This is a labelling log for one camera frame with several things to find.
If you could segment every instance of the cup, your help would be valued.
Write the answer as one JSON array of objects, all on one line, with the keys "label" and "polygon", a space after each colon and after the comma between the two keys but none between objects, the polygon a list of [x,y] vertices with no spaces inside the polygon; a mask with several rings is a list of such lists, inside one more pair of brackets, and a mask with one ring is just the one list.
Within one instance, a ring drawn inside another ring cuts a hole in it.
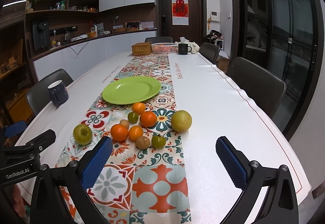
[{"label": "cup", "polygon": [[56,107],[66,102],[69,98],[68,90],[62,80],[49,85],[48,91],[50,93],[51,101]]},{"label": "cup", "polygon": [[192,47],[190,47],[189,50],[189,45],[187,43],[179,43],[178,44],[178,54],[180,55],[187,55],[188,52],[192,51]]}]

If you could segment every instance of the table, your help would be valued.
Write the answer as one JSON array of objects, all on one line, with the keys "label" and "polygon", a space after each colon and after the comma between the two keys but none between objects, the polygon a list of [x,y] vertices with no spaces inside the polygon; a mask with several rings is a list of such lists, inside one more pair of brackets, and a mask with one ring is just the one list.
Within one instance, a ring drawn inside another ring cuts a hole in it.
[{"label": "table", "polygon": [[[155,131],[169,138],[166,149],[149,148],[148,153],[140,153],[132,142],[114,143],[114,152],[99,180],[122,175],[122,182],[108,194],[99,183],[88,191],[112,223],[220,223],[241,193],[216,155],[215,144],[220,136],[226,136],[250,161],[257,160],[273,168],[288,165],[298,203],[307,196],[311,186],[278,128],[243,90],[200,54],[144,57],[117,54],[68,86],[66,103],[56,108],[50,102],[17,144],[25,144],[52,129],[56,132],[56,142],[41,153],[41,163],[64,166],[71,159],[78,159],[95,143],[86,150],[76,147],[72,139],[74,127],[84,121],[97,130],[94,140],[109,135],[110,127],[131,110],[130,106],[107,104],[100,97],[101,92],[114,78],[141,74],[154,75],[162,82],[160,94],[147,101],[147,108],[156,111],[162,122],[151,132],[144,129],[145,134],[152,136]],[[175,109],[184,109],[193,118],[192,127],[182,135],[169,128],[168,117]],[[19,185],[27,202],[31,200],[34,181],[30,179]],[[112,193],[119,188],[124,193],[116,198]],[[262,188],[246,223],[255,219],[266,190]],[[80,221],[66,190],[63,194],[75,220]]]}]

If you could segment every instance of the patterned table runner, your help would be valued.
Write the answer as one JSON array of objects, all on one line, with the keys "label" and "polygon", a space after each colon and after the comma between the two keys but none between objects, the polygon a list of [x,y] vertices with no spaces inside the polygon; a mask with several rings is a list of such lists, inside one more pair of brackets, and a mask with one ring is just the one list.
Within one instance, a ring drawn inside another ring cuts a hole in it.
[{"label": "patterned table runner", "polygon": [[[158,121],[153,127],[143,127],[144,136],[151,140],[152,136],[161,134],[166,138],[166,146],[140,150],[129,139],[113,140],[112,155],[87,193],[111,224],[191,223],[181,135],[171,127],[176,102],[168,55],[134,57],[112,82],[141,75],[161,82],[159,94],[146,102],[146,110],[153,111]],[[80,159],[102,136],[110,136],[112,125],[127,119],[131,111],[131,104],[110,104],[100,95],[80,121],[92,129],[93,141],[82,146],[71,134],[56,167]],[[140,122],[130,124],[133,125],[141,126]],[[74,220],[83,223],[68,190],[62,187],[62,193]]]}]

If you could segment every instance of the person's hand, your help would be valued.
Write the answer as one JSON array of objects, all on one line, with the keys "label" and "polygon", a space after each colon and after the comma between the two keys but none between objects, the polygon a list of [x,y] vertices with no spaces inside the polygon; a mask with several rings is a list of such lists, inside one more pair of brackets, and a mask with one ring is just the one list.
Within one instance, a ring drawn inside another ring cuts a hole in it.
[{"label": "person's hand", "polygon": [[14,185],[12,188],[12,199],[14,201],[12,205],[14,210],[20,217],[23,217],[25,215],[25,205],[22,201],[22,196],[20,194],[18,185]]}]

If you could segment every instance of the kettle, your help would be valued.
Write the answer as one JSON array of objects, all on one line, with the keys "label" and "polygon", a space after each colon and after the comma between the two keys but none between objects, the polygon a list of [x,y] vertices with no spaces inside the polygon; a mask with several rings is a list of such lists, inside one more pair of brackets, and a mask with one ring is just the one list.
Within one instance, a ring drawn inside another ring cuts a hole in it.
[{"label": "kettle", "polygon": [[70,42],[71,38],[72,38],[72,33],[71,32],[66,32],[64,34],[64,42]]}]

